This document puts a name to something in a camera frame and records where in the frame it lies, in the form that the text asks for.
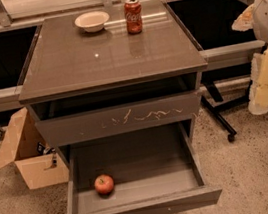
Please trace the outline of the cardboard box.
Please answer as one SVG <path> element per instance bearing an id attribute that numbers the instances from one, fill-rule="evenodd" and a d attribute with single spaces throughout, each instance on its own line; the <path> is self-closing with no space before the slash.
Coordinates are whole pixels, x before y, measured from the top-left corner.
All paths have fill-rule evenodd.
<path id="1" fill-rule="evenodd" d="M 54 153 L 43 154 L 38 144 L 47 145 L 36 129 L 34 119 L 26 108 L 14 113 L 9 121 L 0 147 L 0 170 L 16 165 L 29 189 L 66 183 L 68 168 Z"/>

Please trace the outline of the grey drawer cabinet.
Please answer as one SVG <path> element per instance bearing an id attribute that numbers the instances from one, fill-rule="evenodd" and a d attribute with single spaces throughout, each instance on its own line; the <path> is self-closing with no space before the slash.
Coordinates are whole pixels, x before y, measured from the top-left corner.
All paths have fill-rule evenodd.
<path id="1" fill-rule="evenodd" d="M 143 3 L 137 35 L 128 34 L 123 14 L 112 7 L 93 34 L 75 16 L 42 24 L 19 100 L 62 155 L 130 131 L 194 126 L 206 61 L 162 2 Z"/>

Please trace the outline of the black rolling stand table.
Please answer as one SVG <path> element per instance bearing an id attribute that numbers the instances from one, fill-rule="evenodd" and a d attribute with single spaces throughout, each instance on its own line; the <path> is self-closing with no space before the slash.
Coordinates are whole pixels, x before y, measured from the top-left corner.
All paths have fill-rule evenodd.
<path id="1" fill-rule="evenodd" d="M 221 116 L 223 111 L 245 104 L 248 96 L 224 102 L 215 83 L 218 80 L 248 75 L 249 59 L 258 49 L 254 33 L 232 29 L 233 21 L 254 0 L 183 0 L 175 3 L 175 11 L 185 23 L 197 47 L 207 55 L 208 69 L 201 77 L 202 84 L 218 103 L 213 106 L 203 99 L 202 104 L 228 131 L 228 140 L 235 140 L 236 130 Z"/>

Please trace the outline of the open grey drawer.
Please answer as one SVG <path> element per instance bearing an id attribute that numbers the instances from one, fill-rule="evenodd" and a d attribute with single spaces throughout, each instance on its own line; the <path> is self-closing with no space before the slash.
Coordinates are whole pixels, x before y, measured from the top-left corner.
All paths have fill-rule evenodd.
<path id="1" fill-rule="evenodd" d="M 76 143 L 70 148 L 67 214 L 171 214 L 215 205 L 184 126 L 177 123 Z M 99 175 L 113 178 L 98 194 Z"/>

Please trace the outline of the red apple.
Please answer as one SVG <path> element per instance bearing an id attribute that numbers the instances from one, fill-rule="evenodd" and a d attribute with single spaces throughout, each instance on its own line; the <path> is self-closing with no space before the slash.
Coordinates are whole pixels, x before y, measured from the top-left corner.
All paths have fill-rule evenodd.
<path id="1" fill-rule="evenodd" d="M 114 182 L 111 176 L 107 174 L 99 175 L 94 181 L 94 188 L 98 194 L 106 195 L 114 189 Z"/>

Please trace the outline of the white bowl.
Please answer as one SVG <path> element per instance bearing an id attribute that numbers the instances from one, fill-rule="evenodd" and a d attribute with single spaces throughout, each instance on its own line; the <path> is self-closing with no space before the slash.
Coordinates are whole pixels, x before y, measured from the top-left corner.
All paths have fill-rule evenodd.
<path id="1" fill-rule="evenodd" d="M 110 16 L 107 12 L 91 11 L 79 15 L 75 20 L 75 25 L 89 33 L 99 32 L 109 19 Z"/>

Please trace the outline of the red cola can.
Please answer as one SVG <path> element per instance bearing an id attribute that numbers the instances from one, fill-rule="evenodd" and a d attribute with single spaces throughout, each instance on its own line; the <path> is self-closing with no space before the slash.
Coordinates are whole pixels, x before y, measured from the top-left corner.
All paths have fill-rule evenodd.
<path id="1" fill-rule="evenodd" d="M 124 4 L 125 21 L 128 33 L 138 34 L 143 29 L 142 7 L 138 0 L 126 0 Z"/>

